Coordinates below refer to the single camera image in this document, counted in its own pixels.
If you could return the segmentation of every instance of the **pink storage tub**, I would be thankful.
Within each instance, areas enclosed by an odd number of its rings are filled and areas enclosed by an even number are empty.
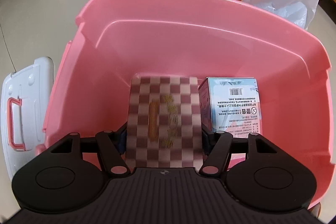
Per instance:
[[[76,24],[36,153],[69,132],[117,130],[136,74],[255,77],[263,135],[314,173],[311,205],[325,194],[335,168],[330,61],[316,37],[235,0],[90,0]]]

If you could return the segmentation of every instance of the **product box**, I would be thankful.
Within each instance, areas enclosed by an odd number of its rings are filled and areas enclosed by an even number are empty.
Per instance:
[[[196,77],[132,79],[125,162],[130,169],[200,169],[202,129]]]
[[[199,101],[202,123],[210,131],[236,138],[262,133],[256,79],[208,77],[199,87]]]

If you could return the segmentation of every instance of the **white container lid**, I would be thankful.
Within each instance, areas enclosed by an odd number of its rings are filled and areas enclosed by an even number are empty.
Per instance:
[[[34,64],[9,74],[2,85],[1,93],[1,137],[7,171],[10,179],[26,163],[35,157],[35,147],[44,143],[42,125],[53,86],[53,62],[41,57]],[[12,103],[14,144],[9,144],[11,126],[7,124],[7,102],[9,98],[21,99],[21,106]]]

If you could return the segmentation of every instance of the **floor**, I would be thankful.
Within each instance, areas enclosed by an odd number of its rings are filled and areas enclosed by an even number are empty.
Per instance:
[[[19,71],[35,58],[48,56],[56,73],[66,43],[76,32],[75,16],[88,0],[0,0],[0,82],[10,72]],[[309,29],[318,37],[336,67],[336,25],[318,7]],[[336,96],[336,73],[330,73]],[[336,100],[334,100],[336,117]],[[18,210],[0,152],[0,215],[10,217]],[[336,179],[322,201],[320,219],[328,222],[336,214]]]

